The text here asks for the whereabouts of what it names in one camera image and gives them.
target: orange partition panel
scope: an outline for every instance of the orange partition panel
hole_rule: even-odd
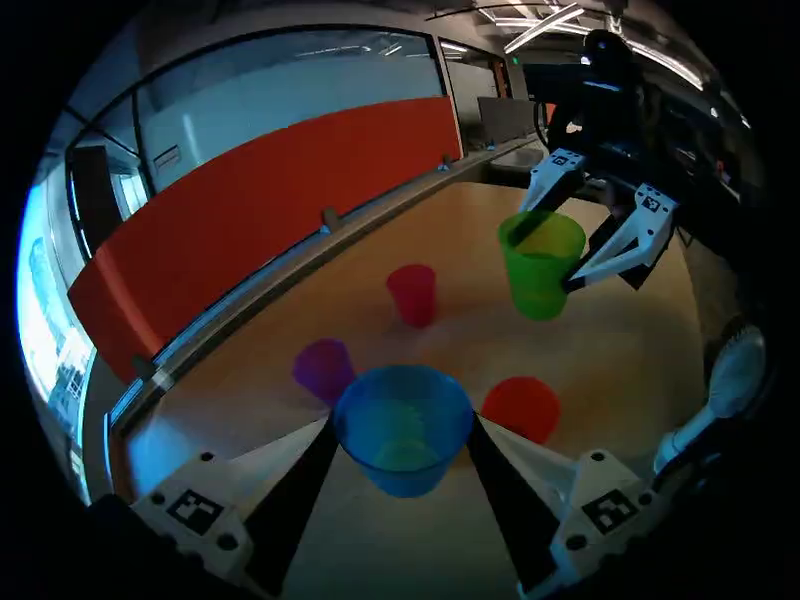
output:
[[[409,179],[460,158],[448,97],[331,113],[251,140],[155,196],[69,290],[98,352],[125,381],[270,258]]]

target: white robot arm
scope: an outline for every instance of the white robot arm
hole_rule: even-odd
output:
[[[587,158],[564,148],[554,151],[531,170],[531,183],[520,212],[555,210],[584,182]],[[612,275],[644,265],[653,267],[669,243],[677,203],[654,186],[641,184],[635,193],[636,208],[616,231],[598,244],[590,239],[590,251],[564,281],[567,291],[580,289]]]

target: desk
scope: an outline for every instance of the desk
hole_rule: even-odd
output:
[[[135,492],[146,493],[198,451],[233,458],[324,416],[291,375],[296,354],[321,337],[343,340],[359,371],[389,363],[444,371],[477,409],[499,381],[536,376],[561,400],[548,447],[570,457],[594,447],[623,460],[651,454],[704,394],[697,309],[680,247],[670,244],[638,292],[612,278],[571,294],[557,319],[527,320],[511,304],[495,234],[523,194],[451,185],[270,304],[128,435]],[[607,213],[574,199],[560,212],[589,233]],[[396,267],[415,262],[438,274],[439,317],[424,331],[400,322],[384,285]]]

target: glass window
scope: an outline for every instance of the glass window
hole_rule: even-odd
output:
[[[25,363],[39,398],[77,439],[83,384],[92,344],[72,314],[55,260],[47,186],[31,189],[17,262],[17,323]]]
[[[481,121],[478,98],[508,96],[505,64],[499,57],[455,42],[440,40],[450,78],[465,150],[482,149],[489,141]]]
[[[222,48],[138,91],[155,187],[253,138],[368,104],[441,96],[427,38],[386,31],[278,34]]]

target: window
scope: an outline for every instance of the window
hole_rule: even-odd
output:
[[[83,383],[92,344],[71,317],[56,265],[46,184],[28,196],[17,262],[17,322],[22,352],[41,401],[77,440]]]
[[[444,91],[428,38],[347,29],[279,33],[221,48],[136,93],[144,154],[160,191],[276,129]]]

